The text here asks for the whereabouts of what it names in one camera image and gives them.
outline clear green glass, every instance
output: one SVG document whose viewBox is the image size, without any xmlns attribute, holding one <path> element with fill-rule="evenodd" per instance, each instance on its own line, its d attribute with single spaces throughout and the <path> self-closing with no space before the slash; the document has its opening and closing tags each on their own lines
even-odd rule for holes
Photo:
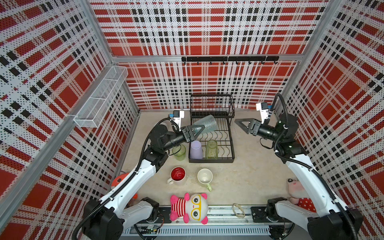
<svg viewBox="0 0 384 240">
<path fill-rule="evenodd" d="M 205 158 L 206 159 L 217 159 L 218 148 L 215 140 L 209 140 L 205 147 Z"/>
<path fill-rule="evenodd" d="M 175 146 L 172 148 L 172 154 L 175 156 L 175 158 L 179 161 L 183 161 L 185 158 L 185 147 L 184 145 L 180 144 L 179 146 Z"/>
</svg>

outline black dish rack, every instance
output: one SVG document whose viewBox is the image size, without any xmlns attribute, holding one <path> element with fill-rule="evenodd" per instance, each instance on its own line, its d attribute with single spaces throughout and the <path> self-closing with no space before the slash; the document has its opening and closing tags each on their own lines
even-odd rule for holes
<svg viewBox="0 0 384 240">
<path fill-rule="evenodd" d="M 235 116 L 235 108 L 231 94 L 192 94 L 190 96 L 191 125 L 205 116 L 213 115 L 217 123 L 217 130 L 204 133 L 198 137 L 205 156 L 205 147 L 209 140 L 216 140 L 218 146 L 217 159 L 193 159 L 192 163 L 232 163 L 235 160 L 233 140 L 231 135 L 231 122 Z"/>
</svg>

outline plush toy with yellow glasses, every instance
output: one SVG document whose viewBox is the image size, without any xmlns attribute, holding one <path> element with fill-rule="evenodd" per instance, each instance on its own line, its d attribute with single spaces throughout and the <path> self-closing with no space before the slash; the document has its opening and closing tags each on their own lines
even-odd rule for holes
<svg viewBox="0 0 384 240">
<path fill-rule="evenodd" d="M 205 193 L 194 194 L 191 197 L 186 193 L 183 199 L 172 195 L 170 197 L 170 220 L 176 221 L 177 218 L 183 217 L 185 223 L 192 221 L 207 224 L 208 204 L 206 199 Z"/>
</svg>

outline pegboard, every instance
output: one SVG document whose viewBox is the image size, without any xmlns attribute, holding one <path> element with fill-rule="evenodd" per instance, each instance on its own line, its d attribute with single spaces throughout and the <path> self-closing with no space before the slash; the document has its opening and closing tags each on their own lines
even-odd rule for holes
<svg viewBox="0 0 384 240">
<path fill-rule="evenodd" d="M 75 127 L 0 239 L 70 239 L 89 199 L 109 192 L 134 118 L 120 89 L 100 127 Z"/>
<path fill-rule="evenodd" d="M 302 53 L 328 0 L 90 0 L 115 56 Z"/>
<path fill-rule="evenodd" d="M 0 199 L 106 65 L 78 1 L 0 3 Z"/>
<path fill-rule="evenodd" d="M 384 232 L 384 3 L 343 1 L 288 95 L 296 138 L 334 191 Z"/>
<path fill-rule="evenodd" d="M 191 94 L 233 95 L 235 108 L 255 109 L 272 103 L 284 88 L 295 61 L 120 63 L 128 69 L 127 84 L 140 109 L 189 108 Z"/>
</svg>

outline beige table surface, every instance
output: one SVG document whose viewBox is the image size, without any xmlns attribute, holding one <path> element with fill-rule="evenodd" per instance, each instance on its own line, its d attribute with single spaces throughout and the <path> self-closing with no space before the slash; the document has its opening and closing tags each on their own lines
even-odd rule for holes
<svg viewBox="0 0 384 240">
<path fill-rule="evenodd" d="M 141 113 L 137 128 L 134 132 L 132 143 L 129 147 L 122 170 L 131 171 L 140 157 L 140 151 L 144 140 L 153 126 L 170 112 L 143 112 Z M 260 120 L 257 111 L 238 111 L 235 118 L 256 118 Z M 208 194 L 209 205 L 229 205 L 238 203 L 266 204 L 267 200 L 274 197 L 288 197 L 287 179 L 295 178 L 293 172 L 276 157 L 272 149 L 266 149 L 260 145 L 258 136 L 252 136 L 243 132 L 232 119 L 231 132 L 235 150 L 233 163 L 189 163 L 189 144 L 184 143 L 187 152 L 183 161 L 177 161 L 169 156 L 160 170 L 151 177 L 138 191 L 139 198 L 150 197 L 160 205 L 170 205 L 172 194 L 183 197 L 186 192 Z M 270 125 L 276 123 L 272 116 Z M 190 124 L 189 112 L 185 112 L 182 126 Z M 271 145 L 271 141 L 264 140 L 263 144 Z M 167 185 L 170 171 L 177 166 L 185 168 L 187 181 L 183 186 Z M 197 173 L 202 168 L 212 171 L 214 178 L 211 183 L 213 189 L 209 192 L 198 184 Z"/>
</svg>

